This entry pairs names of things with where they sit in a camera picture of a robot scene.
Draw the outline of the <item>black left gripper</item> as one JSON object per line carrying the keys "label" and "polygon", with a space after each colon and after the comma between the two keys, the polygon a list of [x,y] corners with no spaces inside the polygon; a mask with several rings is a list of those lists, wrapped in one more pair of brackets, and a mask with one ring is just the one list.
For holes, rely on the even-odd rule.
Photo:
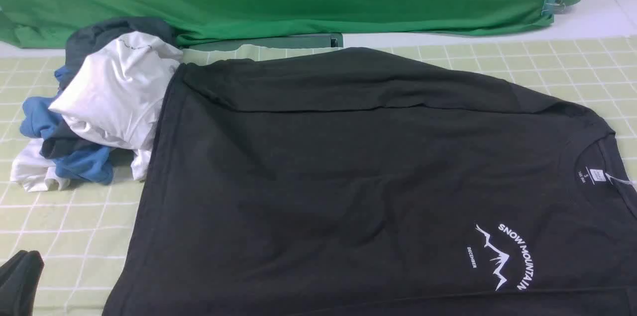
{"label": "black left gripper", "polygon": [[21,250],[0,267],[0,314],[31,316],[45,264],[38,251]]}

